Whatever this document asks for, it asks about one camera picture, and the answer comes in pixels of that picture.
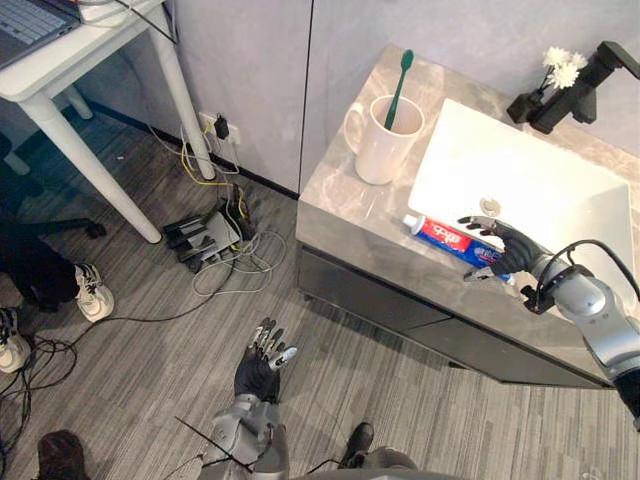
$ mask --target green toothbrush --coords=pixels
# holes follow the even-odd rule
[[[413,62],[413,52],[411,50],[405,50],[402,54],[402,60],[400,60],[400,67],[402,68],[402,73],[400,74],[400,80],[398,80],[398,86],[396,87],[396,94],[393,96],[393,100],[391,100],[391,105],[389,106],[389,111],[387,112],[387,118],[384,121],[384,128],[387,130],[391,130],[393,126],[393,121],[396,118],[396,110],[398,108],[398,99],[400,98],[400,90],[402,90],[402,82],[404,81],[404,74],[407,73],[407,70],[411,68],[411,63]]]

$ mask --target mug handle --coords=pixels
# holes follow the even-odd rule
[[[347,113],[344,115],[344,121],[342,122],[344,139],[346,140],[347,145],[349,145],[349,148],[353,150],[353,153],[357,154],[358,150],[360,150],[360,140],[362,140],[362,136],[360,136],[360,140],[358,140],[358,142],[354,142],[353,139],[349,138],[349,133],[348,133],[349,129],[347,128],[347,123],[352,113],[355,113],[358,117],[360,117],[360,121],[362,122],[362,125],[363,125],[363,131],[364,131],[364,127],[367,124],[367,120],[364,116],[364,107],[362,106],[361,103],[358,103],[358,102],[352,103],[351,106],[349,107],[349,110],[347,110]]]

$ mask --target drain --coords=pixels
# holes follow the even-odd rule
[[[481,198],[480,209],[488,217],[497,217],[500,215],[500,204],[493,198]]]

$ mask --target laptop keyboard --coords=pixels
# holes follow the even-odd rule
[[[65,21],[24,0],[0,0],[0,30],[31,45]]]

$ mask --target charger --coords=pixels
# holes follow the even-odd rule
[[[222,114],[218,114],[218,118],[216,118],[215,123],[213,124],[213,128],[216,129],[216,136],[220,140],[224,140],[229,136],[229,125],[227,125],[227,119],[222,116]]]

